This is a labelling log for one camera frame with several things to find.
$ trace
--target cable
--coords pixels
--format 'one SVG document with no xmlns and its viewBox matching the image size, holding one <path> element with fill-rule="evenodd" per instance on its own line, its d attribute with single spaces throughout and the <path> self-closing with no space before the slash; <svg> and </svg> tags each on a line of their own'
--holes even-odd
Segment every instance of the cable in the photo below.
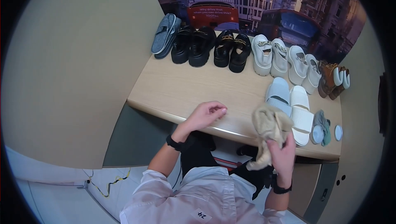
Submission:
<svg viewBox="0 0 396 224">
<path fill-rule="evenodd" d="M 104 196 L 104 197 L 109 197 L 109 196 L 110 196 L 110 186 L 111 186 L 112 184 L 115 184 L 115 183 L 118 182 L 118 181 L 124 180 L 124 179 L 126 179 L 127 177 L 129 177 L 129 173 L 130 173 L 130 172 L 131 172 L 131 167 L 129 168 L 129 171 L 128 171 L 128 173 L 126 174 L 126 177 L 125 177 L 125 178 L 121 178 L 120 176 L 116 176 L 116 180 L 115 180 L 114 182 L 108 183 L 108 184 L 107 184 L 107 187 L 106 187 L 106 189 L 107 189 L 107 195 L 106 195 L 106 196 L 105 196 L 105 195 L 103 194 L 103 192 L 99 189 L 99 187 L 97 187 L 97 186 L 92 182 L 93 170 L 92 170 L 92 176 L 89 176 L 89 175 L 87 175 L 87 176 L 90 178 L 91 184 L 92 184 L 93 186 L 95 186 L 95 187 L 98 189 L 98 191 L 102 194 L 102 196 Z"/>
<path fill-rule="evenodd" d="M 179 171 L 179 175 L 177 176 L 176 182 L 175 182 L 174 186 L 172 187 L 172 190 L 173 190 L 173 188 L 176 186 L 177 181 L 179 180 L 180 173 L 181 173 L 181 162 L 180 162 L 180 171 Z"/>
</svg>

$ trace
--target red bus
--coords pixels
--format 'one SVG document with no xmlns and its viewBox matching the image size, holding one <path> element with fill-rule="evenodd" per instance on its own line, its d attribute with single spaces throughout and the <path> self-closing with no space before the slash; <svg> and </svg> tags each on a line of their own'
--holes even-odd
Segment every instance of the red bus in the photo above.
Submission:
<svg viewBox="0 0 396 224">
<path fill-rule="evenodd" d="M 286 46 L 298 45 L 312 53 L 318 43 L 322 27 L 305 14 L 289 9 L 263 11 L 257 31 L 269 40 L 282 39 Z"/>
<path fill-rule="evenodd" d="M 208 26 L 215 30 L 239 30 L 238 10 L 225 2 L 196 2 L 187 8 L 195 28 Z"/>
</svg>

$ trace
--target shirt sleeve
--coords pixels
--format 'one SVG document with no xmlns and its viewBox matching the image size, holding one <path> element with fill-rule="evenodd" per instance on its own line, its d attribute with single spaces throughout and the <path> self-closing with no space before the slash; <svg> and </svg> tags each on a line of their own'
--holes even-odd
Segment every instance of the shirt sleeve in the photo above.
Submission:
<svg viewBox="0 0 396 224">
<path fill-rule="evenodd" d="M 263 216 L 266 217 L 268 224 L 285 224 L 282 217 L 285 217 L 286 211 L 277 211 L 273 209 L 265 209 Z"/>
<path fill-rule="evenodd" d="M 149 209 L 154 202 L 158 204 L 165 202 L 172 193 L 172 187 L 165 175 L 154 170 L 146 170 L 143 172 L 140 185 L 132 193 L 131 200 L 120 212 L 121 223 L 128 224 L 128 216 Z"/>
</svg>

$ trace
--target black watch strap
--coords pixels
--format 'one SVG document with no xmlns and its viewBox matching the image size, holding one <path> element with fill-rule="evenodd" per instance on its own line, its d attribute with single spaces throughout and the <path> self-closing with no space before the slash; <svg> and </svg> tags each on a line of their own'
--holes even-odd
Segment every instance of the black watch strap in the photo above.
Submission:
<svg viewBox="0 0 396 224">
<path fill-rule="evenodd" d="M 190 139 L 190 136 L 187 138 L 185 142 L 175 142 L 171 135 L 166 137 L 166 143 L 174 148 L 176 151 L 184 152 L 186 151 L 193 143 L 193 140 Z"/>
<path fill-rule="evenodd" d="M 292 185 L 293 185 L 293 181 L 291 182 L 291 185 L 290 185 L 290 187 L 289 187 L 288 189 L 279 187 L 279 186 L 278 186 L 278 183 L 277 183 L 277 181 L 276 181 L 276 174 L 274 174 L 274 175 L 272 176 L 272 188 L 274 189 L 274 193 L 275 193 L 275 194 L 285 194 L 285 193 L 291 191 Z"/>
</svg>

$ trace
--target beige wall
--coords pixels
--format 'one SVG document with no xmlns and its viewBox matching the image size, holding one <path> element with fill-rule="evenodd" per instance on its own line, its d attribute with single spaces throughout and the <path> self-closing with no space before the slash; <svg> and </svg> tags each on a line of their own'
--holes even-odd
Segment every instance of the beige wall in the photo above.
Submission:
<svg viewBox="0 0 396 224">
<path fill-rule="evenodd" d="M 54 165 L 101 168 L 163 16 L 157 0 L 31 0 L 4 65 L 6 145 Z"/>
<path fill-rule="evenodd" d="M 384 64 L 369 20 L 341 66 L 349 68 L 351 81 L 351 87 L 340 95 L 344 135 L 336 181 L 341 183 L 334 182 L 318 224 L 347 223 L 353 217 L 381 159 L 384 138 L 379 134 L 378 88 Z"/>
</svg>

